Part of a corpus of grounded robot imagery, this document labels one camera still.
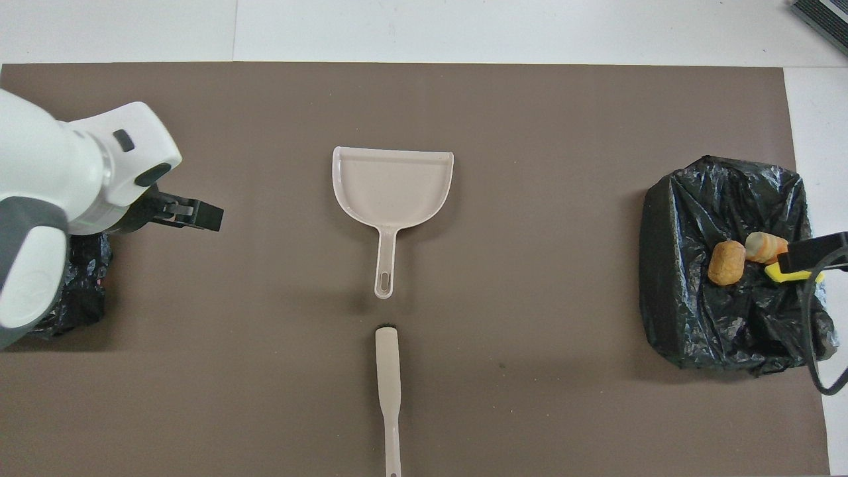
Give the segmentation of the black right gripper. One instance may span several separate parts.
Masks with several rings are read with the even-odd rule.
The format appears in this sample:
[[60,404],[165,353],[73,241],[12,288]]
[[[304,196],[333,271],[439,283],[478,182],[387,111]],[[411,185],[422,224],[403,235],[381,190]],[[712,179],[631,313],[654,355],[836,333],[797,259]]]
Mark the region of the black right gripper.
[[825,235],[796,242],[789,242],[787,251],[778,255],[778,265],[782,274],[811,271],[825,256],[836,252],[833,258],[833,268],[847,271],[847,232],[839,235]]

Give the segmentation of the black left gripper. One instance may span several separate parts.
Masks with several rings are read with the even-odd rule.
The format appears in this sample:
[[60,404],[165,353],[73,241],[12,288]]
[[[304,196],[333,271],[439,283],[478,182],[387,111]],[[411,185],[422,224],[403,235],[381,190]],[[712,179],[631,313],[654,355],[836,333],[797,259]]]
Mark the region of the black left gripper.
[[[167,211],[170,205],[174,205],[174,214]],[[224,213],[224,209],[198,199],[183,198],[178,202],[174,194],[161,192],[158,185],[154,184],[131,203],[123,217],[109,227],[106,233],[129,235],[149,223],[219,232]]]

